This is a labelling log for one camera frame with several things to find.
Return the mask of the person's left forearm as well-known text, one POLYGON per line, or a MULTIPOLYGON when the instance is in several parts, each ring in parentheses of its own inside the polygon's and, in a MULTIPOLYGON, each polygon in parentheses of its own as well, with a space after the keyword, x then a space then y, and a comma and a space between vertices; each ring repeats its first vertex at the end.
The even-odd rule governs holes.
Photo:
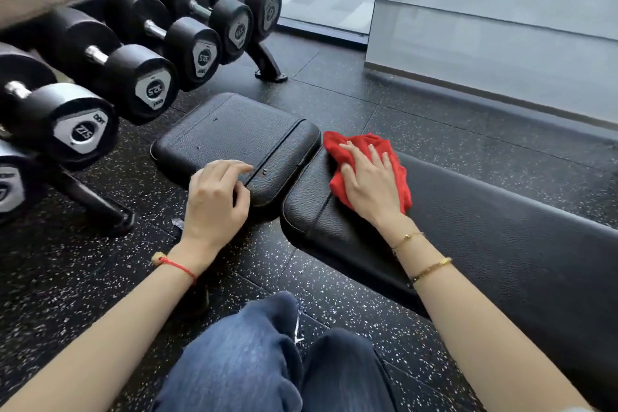
POLYGON ((180 243, 129 294, 32 377, 0 412, 106 412, 196 272, 180 243))

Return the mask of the person's left hand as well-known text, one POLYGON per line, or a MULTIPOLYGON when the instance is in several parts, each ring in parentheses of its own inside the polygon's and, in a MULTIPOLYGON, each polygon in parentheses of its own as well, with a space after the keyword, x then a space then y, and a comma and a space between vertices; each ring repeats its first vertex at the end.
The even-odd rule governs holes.
POLYGON ((203 272, 245 224, 234 220, 234 189, 252 170, 240 160, 215 160, 192 176, 179 246, 196 272, 203 272))

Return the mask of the black bench seat pad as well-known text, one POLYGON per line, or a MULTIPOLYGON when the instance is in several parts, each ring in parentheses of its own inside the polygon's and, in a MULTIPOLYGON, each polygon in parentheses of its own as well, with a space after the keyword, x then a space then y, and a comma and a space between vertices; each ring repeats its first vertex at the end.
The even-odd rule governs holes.
POLYGON ((167 179, 188 189, 206 164, 233 159, 253 167, 240 181, 251 192, 250 214, 272 219, 289 186, 321 147, 311 121, 225 92, 208 98, 159 136, 150 156, 167 179))

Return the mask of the person's right forearm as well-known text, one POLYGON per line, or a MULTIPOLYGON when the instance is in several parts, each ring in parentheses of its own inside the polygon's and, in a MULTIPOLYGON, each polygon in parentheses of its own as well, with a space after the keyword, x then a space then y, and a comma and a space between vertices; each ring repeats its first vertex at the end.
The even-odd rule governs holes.
POLYGON ((419 229, 392 248, 487 412, 594 412, 556 365, 419 229))

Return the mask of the row of black dumbbells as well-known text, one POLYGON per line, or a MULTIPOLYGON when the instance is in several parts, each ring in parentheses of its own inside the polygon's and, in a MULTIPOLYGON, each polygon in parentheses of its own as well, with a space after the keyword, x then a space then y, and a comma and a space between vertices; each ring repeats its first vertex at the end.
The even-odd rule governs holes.
POLYGON ((112 152, 119 119, 143 125, 179 91, 210 80, 245 52, 268 80, 261 42, 282 0, 104 0, 103 20, 69 6, 29 22, 41 58, 0 38, 0 226, 27 213, 51 186, 114 233, 135 213, 87 188, 81 171, 112 152))

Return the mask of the blue jeans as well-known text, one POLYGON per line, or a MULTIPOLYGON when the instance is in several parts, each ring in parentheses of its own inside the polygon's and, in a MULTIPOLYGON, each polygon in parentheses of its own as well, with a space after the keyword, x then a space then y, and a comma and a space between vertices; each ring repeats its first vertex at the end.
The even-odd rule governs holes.
POLYGON ((304 357, 297 299, 280 291, 249 301, 192 341, 171 369, 152 412, 398 412, 373 344, 329 329, 304 357))

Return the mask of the black metal dumbbell rack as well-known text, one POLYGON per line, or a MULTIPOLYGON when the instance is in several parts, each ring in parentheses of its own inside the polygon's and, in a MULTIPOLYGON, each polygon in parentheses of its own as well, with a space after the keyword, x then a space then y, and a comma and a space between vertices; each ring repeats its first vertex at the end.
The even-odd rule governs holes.
POLYGON ((151 122, 180 90, 170 59, 123 43, 101 20, 108 0, 0 0, 0 225, 50 185, 113 232, 135 213, 71 171, 116 146, 119 119, 151 122))

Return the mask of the black bench back pad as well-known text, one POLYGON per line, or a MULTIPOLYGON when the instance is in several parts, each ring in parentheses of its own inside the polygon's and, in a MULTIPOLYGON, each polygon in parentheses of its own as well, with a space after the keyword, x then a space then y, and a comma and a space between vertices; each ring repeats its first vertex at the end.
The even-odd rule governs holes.
MULTIPOLYGON (((592 406, 618 412, 618 229, 399 153, 429 241, 571 380, 592 406)), ((283 200, 298 249, 428 317, 378 232, 331 194, 324 149, 283 200)))

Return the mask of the frosted glass partition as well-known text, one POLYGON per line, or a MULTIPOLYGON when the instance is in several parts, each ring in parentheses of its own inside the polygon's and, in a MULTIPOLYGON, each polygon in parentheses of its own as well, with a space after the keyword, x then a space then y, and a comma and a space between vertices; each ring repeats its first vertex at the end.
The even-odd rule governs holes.
POLYGON ((618 130, 618 0, 375 0, 365 65, 618 130))

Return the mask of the red cloth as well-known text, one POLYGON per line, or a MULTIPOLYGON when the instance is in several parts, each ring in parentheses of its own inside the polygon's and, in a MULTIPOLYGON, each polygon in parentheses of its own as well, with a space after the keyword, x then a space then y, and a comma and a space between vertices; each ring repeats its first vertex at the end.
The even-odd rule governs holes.
POLYGON ((349 164, 352 167, 355 166, 351 153, 340 146, 340 144, 347 143, 348 141, 351 141, 355 147, 367 156, 367 158, 371 157, 369 145, 374 146, 380 157, 382 157, 384 153, 388 153, 395 182, 398 188, 400 210, 401 213, 407 213, 413 205, 411 192, 407 184, 407 170, 401 164, 397 153, 393 150, 390 140, 371 133, 351 137, 345 137, 344 135, 333 131, 327 131, 324 133, 323 147, 337 164, 336 171, 329 183, 332 194, 345 206, 353 210, 353 206, 351 205, 345 192, 344 177, 341 173, 341 166, 343 164, 349 164))

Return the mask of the person's right hand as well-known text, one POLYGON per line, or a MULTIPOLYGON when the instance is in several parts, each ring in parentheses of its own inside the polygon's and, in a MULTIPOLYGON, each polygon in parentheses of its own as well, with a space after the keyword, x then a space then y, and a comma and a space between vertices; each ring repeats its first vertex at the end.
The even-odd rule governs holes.
POLYGON ((351 141, 340 144, 351 153, 359 189, 347 195, 353 210, 369 222, 392 247, 407 235, 415 235, 418 228, 401 213, 398 188, 388 153, 381 157, 383 173, 376 173, 371 159, 367 158, 351 141))

